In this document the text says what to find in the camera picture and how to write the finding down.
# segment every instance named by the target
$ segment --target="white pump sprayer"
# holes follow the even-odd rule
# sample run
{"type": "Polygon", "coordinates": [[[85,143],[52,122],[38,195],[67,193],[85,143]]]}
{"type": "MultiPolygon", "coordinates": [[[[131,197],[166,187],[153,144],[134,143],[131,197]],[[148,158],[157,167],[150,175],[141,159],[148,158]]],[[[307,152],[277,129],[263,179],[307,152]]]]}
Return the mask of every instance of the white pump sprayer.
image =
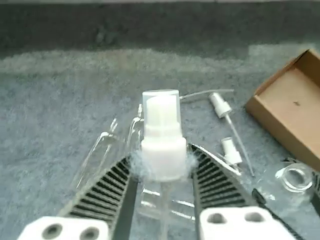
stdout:
{"type": "Polygon", "coordinates": [[[145,91],[142,100],[141,153],[150,178],[159,182],[179,180],[187,169],[187,141],[182,136],[179,91],[145,91]]]}

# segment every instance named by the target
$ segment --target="clear plastic piece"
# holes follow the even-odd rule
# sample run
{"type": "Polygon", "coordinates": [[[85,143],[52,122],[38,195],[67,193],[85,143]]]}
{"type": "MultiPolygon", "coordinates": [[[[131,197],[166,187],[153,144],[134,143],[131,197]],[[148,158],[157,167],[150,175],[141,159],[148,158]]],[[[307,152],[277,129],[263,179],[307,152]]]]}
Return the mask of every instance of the clear plastic piece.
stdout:
{"type": "Polygon", "coordinates": [[[308,166],[303,163],[284,164],[278,169],[269,166],[256,186],[266,199],[268,208],[282,218],[295,216],[301,206],[310,204],[314,193],[312,170],[308,166]]]}
{"type": "Polygon", "coordinates": [[[303,193],[310,189],[313,183],[311,169],[302,163],[293,163],[280,169],[275,177],[292,193],[303,193]]]}
{"type": "Polygon", "coordinates": [[[165,196],[164,187],[160,183],[145,182],[137,212],[145,217],[160,220],[162,226],[166,222],[168,225],[194,229],[195,206],[193,203],[192,180],[188,179],[169,184],[171,184],[170,193],[169,196],[165,196]]]}
{"type": "Polygon", "coordinates": [[[83,188],[89,181],[94,181],[96,176],[110,169],[116,161],[127,157],[138,148],[144,129],[142,113],[142,104],[139,104],[138,111],[135,112],[135,117],[131,120],[130,125],[122,124],[121,126],[117,118],[113,119],[109,131],[100,134],[84,159],[73,178],[72,189],[83,188]]]}
{"type": "Polygon", "coordinates": [[[73,189],[81,189],[89,180],[94,179],[101,171],[112,166],[117,159],[119,145],[124,141],[115,135],[118,127],[117,119],[113,119],[109,131],[104,131],[95,141],[89,154],[84,159],[80,169],[76,173],[71,187],[73,189]]]}

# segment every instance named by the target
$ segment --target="brown cardboard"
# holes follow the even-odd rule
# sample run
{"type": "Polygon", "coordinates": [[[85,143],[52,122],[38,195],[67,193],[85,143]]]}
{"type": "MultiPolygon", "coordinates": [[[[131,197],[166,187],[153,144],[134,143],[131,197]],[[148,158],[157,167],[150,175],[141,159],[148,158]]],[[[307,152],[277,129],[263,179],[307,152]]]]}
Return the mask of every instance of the brown cardboard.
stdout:
{"type": "Polygon", "coordinates": [[[307,50],[255,91],[246,110],[297,159],[320,171],[320,58],[307,50]]]}

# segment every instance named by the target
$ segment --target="spray nozzle cap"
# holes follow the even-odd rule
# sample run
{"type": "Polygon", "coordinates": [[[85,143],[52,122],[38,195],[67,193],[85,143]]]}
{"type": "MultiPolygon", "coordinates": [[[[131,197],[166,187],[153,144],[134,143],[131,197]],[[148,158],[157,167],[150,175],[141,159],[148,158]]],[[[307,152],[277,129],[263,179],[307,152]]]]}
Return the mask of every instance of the spray nozzle cap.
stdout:
{"type": "Polygon", "coordinates": [[[226,102],[219,93],[213,92],[212,94],[210,94],[209,99],[214,106],[215,113],[219,118],[225,117],[232,111],[229,103],[226,102]]]}
{"type": "Polygon", "coordinates": [[[226,137],[221,140],[224,158],[229,165],[239,164],[242,162],[240,153],[237,151],[232,137],[226,137]]]}

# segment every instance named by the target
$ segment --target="plastic tube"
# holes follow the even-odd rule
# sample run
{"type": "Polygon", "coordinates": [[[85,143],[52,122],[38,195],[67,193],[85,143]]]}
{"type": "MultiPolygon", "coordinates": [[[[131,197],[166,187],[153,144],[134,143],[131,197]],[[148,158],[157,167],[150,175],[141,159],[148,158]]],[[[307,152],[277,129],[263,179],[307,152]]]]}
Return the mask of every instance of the plastic tube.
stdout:
{"type": "Polygon", "coordinates": [[[238,141],[238,143],[239,143],[239,145],[240,145],[240,148],[241,148],[241,150],[242,150],[242,152],[243,152],[243,155],[244,155],[244,158],[245,158],[245,160],[246,160],[246,163],[248,164],[250,173],[251,173],[252,177],[254,177],[254,176],[255,176],[255,173],[254,173],[254,170],[253,170],[253,168],[252,168],[251,161],[250,161],[250,159],[249,159],[248,153],[247,153],[247,151],[246,151],[246,148],[245,148],[245,146],[244,146],[244,144],[243,144],[243,142],[242,142],[242,140],[241,140],[241,138],[240,138],[240,136],[239,136],[239,134],[238,134],[235,126],[234,126],[234,124],[233,124],[232,121],[231,121],[231,118],[230,118],[229,114],[227,114],[227,115],[225,116],[225,119],[226,119],[226,121],[228,122],[228,124],[230,125],[230,127],[231,127],[231,129],[232,129],[232,131],[233,131],[233,133],[234,133],[234,135],[235,135],[235,138],[237,139],[237,141],[238,141]]]}
{"type": "Polygon", "coordinates": [[[210,94],[210,93],[233,93],[235,90],[234,89],[210,89],[210,90],[204,90],[204,91],[197,91],[194,93],[190,93],[184,96],[180,96],[180,101],[191,98],[194,96],[202,95],[202,94],[210,94]]]}
{"type": "Polygon", "coordinates": [[[160,235],[159,240],[168,240],[168,225],[169,225],[169,204],[171,202],[170,192],[172,190],[172,183],[162,182],[161,186],[161,208],[162,216],[160,220],[160,235]]]}

